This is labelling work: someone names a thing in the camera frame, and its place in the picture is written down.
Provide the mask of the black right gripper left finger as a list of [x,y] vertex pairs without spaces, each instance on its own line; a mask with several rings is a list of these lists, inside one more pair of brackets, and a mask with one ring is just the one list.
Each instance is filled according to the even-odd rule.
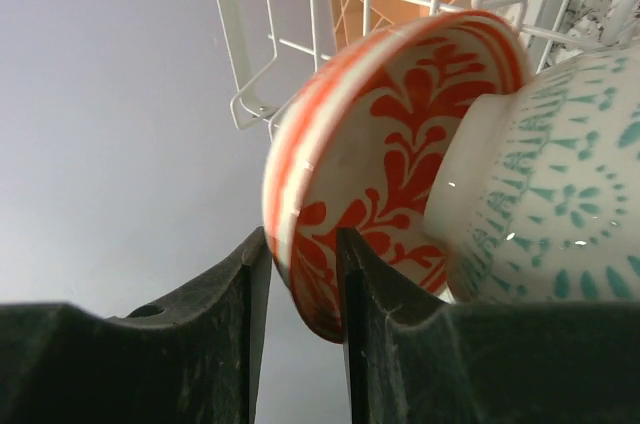
[[124,318],[68,303],[1,309],[5,423],[251,423],[271,255],[262,229]]

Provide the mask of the orange floral bowl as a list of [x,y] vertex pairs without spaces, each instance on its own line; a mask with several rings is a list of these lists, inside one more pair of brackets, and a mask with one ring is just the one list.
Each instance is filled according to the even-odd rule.
[[262,216],[278,272],[313,333],[333,343],[344,336],[342,228],[420,288],[445,288],[444,250],[422,228],[436,174],[471,103],[530,78],[513,27],[464,10],[376,29],[302,87],[272,140]]

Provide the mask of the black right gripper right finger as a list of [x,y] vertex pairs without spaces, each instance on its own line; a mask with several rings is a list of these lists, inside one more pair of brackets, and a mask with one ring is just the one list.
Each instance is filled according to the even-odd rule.
[[448,304],[337,234],[355,423],[635,423],[635,303]]

